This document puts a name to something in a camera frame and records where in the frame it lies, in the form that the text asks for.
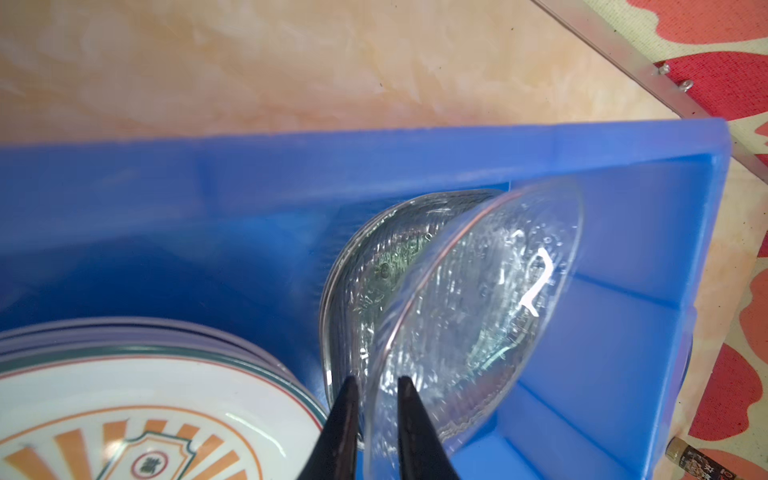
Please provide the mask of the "clear textured glass plate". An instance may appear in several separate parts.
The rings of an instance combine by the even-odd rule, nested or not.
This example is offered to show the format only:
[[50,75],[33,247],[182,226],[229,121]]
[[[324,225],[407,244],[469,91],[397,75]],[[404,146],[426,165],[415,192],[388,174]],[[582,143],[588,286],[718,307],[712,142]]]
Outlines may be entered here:
[[374,337],[365,382],[365,478],[400,473],[401,377],[412,380],[447,454],[491,417],[570,279],[583,221],[575,184],[525,185],[451,220],[417,256]]

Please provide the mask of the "green rimmed white plate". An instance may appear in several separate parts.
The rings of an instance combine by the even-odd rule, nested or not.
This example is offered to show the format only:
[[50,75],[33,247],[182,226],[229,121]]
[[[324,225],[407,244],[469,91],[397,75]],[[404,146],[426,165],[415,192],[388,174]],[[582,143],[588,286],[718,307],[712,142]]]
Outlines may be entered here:
[[91,317],[45,322],[1,333],[1,359],[102,346],[172,347],[221,354],[262,365],[292,382],[277,358],[236,335],[193,322],[150,317]]

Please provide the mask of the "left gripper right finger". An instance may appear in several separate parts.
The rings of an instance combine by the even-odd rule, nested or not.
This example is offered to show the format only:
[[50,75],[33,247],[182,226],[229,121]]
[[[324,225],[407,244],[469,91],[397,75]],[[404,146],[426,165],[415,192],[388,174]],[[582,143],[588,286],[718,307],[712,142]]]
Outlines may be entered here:
[[398,378],[398,459],[402,480],[459,480],[408,376]]

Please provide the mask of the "orange sunburst plate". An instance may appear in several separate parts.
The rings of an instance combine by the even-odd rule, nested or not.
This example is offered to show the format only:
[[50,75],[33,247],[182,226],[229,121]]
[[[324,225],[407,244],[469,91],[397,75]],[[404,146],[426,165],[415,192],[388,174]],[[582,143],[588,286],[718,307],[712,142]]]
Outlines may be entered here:
[[258,363],[171,347],[1,364],[5,479],[294,479],[327,417]]

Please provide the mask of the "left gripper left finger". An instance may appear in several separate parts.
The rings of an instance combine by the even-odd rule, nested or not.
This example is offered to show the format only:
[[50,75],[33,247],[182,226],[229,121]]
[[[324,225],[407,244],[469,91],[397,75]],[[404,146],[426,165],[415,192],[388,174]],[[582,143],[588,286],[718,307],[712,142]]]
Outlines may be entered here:
[[333,403],[320,436],[298,480],[356,478],[359,433],[359,386],[348,376]]

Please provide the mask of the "blue plastic bin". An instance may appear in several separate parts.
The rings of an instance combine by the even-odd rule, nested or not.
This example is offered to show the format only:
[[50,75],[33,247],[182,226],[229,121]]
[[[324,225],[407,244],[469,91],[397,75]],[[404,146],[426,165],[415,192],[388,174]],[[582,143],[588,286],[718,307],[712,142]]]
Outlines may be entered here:
[[648,479],[731,156],[717,119],[5,148],[1,331],[150,317],[241,337],[325,410],[319,311],[373,217],[438,192],[575,184],[572,273],[462,479]]

